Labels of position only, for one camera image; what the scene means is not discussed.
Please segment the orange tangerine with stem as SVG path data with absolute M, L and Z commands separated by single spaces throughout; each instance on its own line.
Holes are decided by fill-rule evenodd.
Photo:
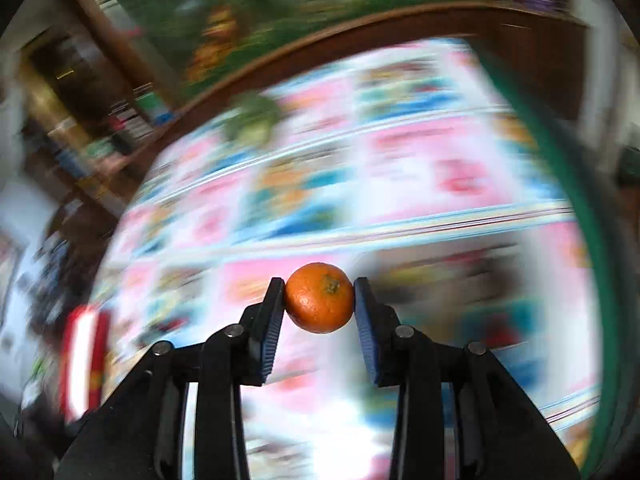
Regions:
M 337 266 L 308 263 L 286 281 L 284 305 L 288 316 L 302 330 L 314 334 L 333 333 L 352 318 L 354 285 Z

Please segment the red box white inside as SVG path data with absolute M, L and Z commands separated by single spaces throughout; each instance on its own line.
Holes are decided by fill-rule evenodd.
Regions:
M 60 367 L 60 409 L 66 424 L 101 404 L 111 313 L 79 306 L 66 320 Z

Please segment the colourful fruit print tablecloth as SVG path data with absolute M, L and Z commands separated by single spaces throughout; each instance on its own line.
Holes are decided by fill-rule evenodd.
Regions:
M 478 340 L 578 464 L 600 396 L 598 297 L 560 182 L 469 45 L 345 58 L 262 92 L 264 146 L 221 114 L 165 148 L 91 299 L 112 312 L 104 388 L 151 344 L 196 344 L 311 262 L 364 276 L 434 341 Z

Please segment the green leafy vegetable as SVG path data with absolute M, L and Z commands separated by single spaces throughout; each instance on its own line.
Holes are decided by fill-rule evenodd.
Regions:
M 233 115 L 224 122 L 226 139 L 244 146 L 264 146 L 270 143 L 273 129 L 283 119 L 279 103 L 264 94 L 250 91 L 236 96 Z

